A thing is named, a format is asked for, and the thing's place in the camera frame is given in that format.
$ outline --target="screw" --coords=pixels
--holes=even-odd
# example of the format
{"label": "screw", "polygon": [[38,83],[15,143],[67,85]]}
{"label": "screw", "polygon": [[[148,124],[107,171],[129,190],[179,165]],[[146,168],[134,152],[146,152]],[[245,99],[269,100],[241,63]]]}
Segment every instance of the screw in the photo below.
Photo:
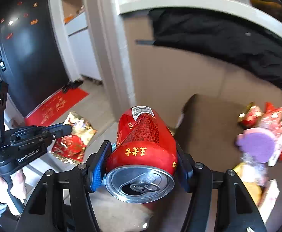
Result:
{"label": "screw", "polygon": [[84,168],[86,168],[86,164],[85,164],[85,163],[80,163],[80,164],[78,165],[78,168],[79,168],[79,169],[84,169]]}
{"label": "screw", "polygon": [[235,175],[234,170],[232,170],[232,169],[228,169],[228,175],[230,175],[230,176],[234,176],[234,175]]}
{"label": "screw", "polygon": [[53,170],[52,169],[46,170],[46,176],[50,176],[52,174],[53,174]]}
{"label": "screw", "polygon": [[200,163],[200,162],[197,162],[197,163],[195,164],[195,167],[198,168],[198,169],[202,169],[202,168],[203,168],[203,164]]}

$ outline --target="red doormat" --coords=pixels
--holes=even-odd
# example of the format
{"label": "red doormat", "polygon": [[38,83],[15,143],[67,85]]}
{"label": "red doormat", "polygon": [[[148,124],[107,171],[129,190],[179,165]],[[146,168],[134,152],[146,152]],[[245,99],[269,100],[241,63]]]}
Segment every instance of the red doormat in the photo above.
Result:
{"label": "red doormat", "polygon": [[79,88],[70,89],[67,93],[60,90],[33,110],[25,118],[25,123],[26,125],[49,126],[87,95],[87,92]]}

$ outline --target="can opening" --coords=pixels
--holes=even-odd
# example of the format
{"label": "can opening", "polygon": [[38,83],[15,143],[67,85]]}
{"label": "can opening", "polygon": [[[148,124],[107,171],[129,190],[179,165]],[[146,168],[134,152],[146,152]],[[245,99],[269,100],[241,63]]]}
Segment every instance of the can opening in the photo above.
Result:
{"label": "can opening", "polygon": [[131,185],[132,184],[127,184],[127,185],[122,186],[121,188],[122,192],[127,195],[135,195],[135,196],[143,194],[143,193],[132,190],[130,188]]}

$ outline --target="white countertop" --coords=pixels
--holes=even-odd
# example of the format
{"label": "white countertop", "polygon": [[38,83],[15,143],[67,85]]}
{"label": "white countertop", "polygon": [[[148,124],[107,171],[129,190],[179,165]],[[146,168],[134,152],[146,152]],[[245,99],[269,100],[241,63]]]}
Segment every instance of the white countertop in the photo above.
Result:
{"label": "white countertop", "polygon": [[254,22],[282,38],[282,23],[272,16],[247,4],[234,0],[134,0],[117,4],[117,13],[124,14],[154,8],[210,9]]}

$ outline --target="purple object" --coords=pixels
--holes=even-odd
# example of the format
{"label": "purple object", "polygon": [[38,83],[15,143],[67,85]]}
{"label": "purple object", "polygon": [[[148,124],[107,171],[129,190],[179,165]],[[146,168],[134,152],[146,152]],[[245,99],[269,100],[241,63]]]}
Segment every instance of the purple object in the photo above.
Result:
{"label": "purple object", "polygon": [[275,140],[264,133],[239,135],[236,144],[244,153],[249,153],[258,162],[268,162],[275,148]]}

